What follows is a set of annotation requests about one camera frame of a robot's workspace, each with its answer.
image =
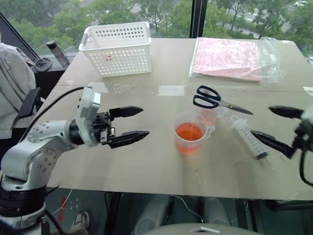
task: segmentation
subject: black bottle cap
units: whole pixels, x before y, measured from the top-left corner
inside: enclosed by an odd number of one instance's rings
[[[49,47],[50,49],[55,49],[58,45],[57,43],[55,42],[55,40],[51,40],[51,41],[48,41],[46,43],[47,47]]]

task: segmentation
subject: water bottle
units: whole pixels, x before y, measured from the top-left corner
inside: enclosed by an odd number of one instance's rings
[[[47,42],[46,45],[64,68],[69,66],[69,61],[67,57],[65,56],[64,52],[58,47],[54,40]]]

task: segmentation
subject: table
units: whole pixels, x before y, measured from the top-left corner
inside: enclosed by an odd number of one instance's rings
[[[101,78],[83,53],[52,90],[43,108],[57,96],[89,82],[104,82],[100,112],[135,105],[144,112],[113,122],[117,134],[148,130],[143,140],[129,146],[80,146],[64,153],[48,183],[63,188],[186,194],[257,199],[309,200],[313,188],[299,177],[299,152],[286,160],[281,153],[267,148],[273,169],[254,160],[230,128],[230,116],[248,119],[249,126],[292,143],[297,120],[271,113],[270,105],[306,108],[312,97],[303,87],[312,86],[313,70],[293,42],[276,42],[282,68],[288,72],[279,83],[264,84],[220,78],[189,78],[194,39],[154,39],[150,51],[152,73]],[[247,116],[228,111],[218,119],[216,130],[192,156],[180,154],[170,129],[176,116],[196,110],[192,97],[199,85],[209,85],[226,99],[254,113]],[[40,121],[74,119],[81,92],[73,93],[47,112]]]

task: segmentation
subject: black scissor handle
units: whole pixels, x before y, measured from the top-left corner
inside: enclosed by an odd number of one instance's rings
[[[210,103],[210,104],[212,104],[212,105],[208,106],[208,105],[199,104],[199,103],[196,101],[196,99],[201,99],[201,100],[203,100],[203,101],[205,101],[205,102],[208,102],[208,103]],[[218,102],[215,102],[215,101],[213,101],[213,100],[211,100],[211,99],[208,99],[208,98],[206,98],[206,97],[203,97],[203,96],[197,95],[197,94],[194,95],[193,104],[194,104],[194,105],[197,105],[197,106],[199,106],[199,107],[201,107],[201,108],[205,108],[205,109],[214,109],[214,108],[216,108],[216,107],[219,106],[219,103],[218,103]]]
[[[212,92],[213,94],[215,94],[216,96],[204,93],[204,92],[200,91],[200,89],[208,90],[208,91]],[[211,98],[211,99],[218,100],[218,101],[220,101],[222,99],[220,94],[218,94],[218,92],[216,90],[209,88],[207,86],[204,86],[204,85],[198,87],[197,93],[200,95],[203,95],[204,97]]]

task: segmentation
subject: measuring cup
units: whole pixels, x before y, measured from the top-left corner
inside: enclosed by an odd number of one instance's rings
[[[227,112],[227,108],[220,106],[214,109],[200,108],[198,112],[204,116],[208,124],[215,124],[218,118],[221,118],[225,115],[225,113]]]
[[[205,139],[215,130],[199,113],[186,111],[174,122],[174,136],[177,149],[182,153],[196,152]]]

